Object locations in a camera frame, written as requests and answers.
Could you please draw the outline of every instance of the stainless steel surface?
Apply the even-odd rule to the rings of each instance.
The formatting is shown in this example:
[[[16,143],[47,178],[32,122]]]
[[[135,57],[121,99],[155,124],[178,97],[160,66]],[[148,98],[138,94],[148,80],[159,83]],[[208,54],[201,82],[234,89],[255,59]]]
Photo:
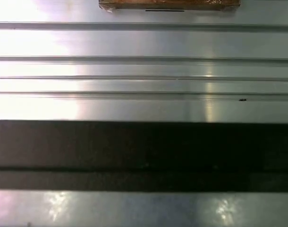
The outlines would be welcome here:
[[[0,226],[288,227],[288,193],[0,191]]]
[[[288,0],[0,1],[0,119],[288,123]]]

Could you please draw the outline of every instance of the black strip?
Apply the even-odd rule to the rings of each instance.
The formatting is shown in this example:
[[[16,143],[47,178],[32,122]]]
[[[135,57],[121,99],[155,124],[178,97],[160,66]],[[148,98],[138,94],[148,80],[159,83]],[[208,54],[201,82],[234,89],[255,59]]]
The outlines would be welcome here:
[[[0,189],[118,192],[288,192],[288,175],[0,171]]]
[[[0,121],[0,188],[288,192],[288,125]]]

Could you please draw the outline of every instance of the metal surface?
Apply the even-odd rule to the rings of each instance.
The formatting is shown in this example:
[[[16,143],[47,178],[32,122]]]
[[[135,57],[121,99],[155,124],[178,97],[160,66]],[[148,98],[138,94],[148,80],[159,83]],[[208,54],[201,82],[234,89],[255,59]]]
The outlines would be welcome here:
[[[0,191],[0,226],[288,227],[288,194]]]
[[[288,0],[0,1],[0,119],[288,123]]]

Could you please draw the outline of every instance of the metal groove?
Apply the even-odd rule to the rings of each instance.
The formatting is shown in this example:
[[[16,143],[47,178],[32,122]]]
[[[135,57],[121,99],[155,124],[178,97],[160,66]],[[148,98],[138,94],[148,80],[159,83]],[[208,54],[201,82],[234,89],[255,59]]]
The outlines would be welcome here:
[[[184,23],[56,23],[56,22],[0,22],[0,30],[53,30],[53,31],[218,31],[242,33],[288,33],[288,25],[223,25]]]

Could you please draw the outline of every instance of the brown package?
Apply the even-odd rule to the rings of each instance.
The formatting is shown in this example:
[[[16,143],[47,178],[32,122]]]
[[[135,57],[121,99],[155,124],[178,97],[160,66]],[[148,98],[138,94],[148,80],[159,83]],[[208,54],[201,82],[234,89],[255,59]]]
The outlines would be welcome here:
[[[223,10],[240,6],[240,0],[99,0],[102,9]]]

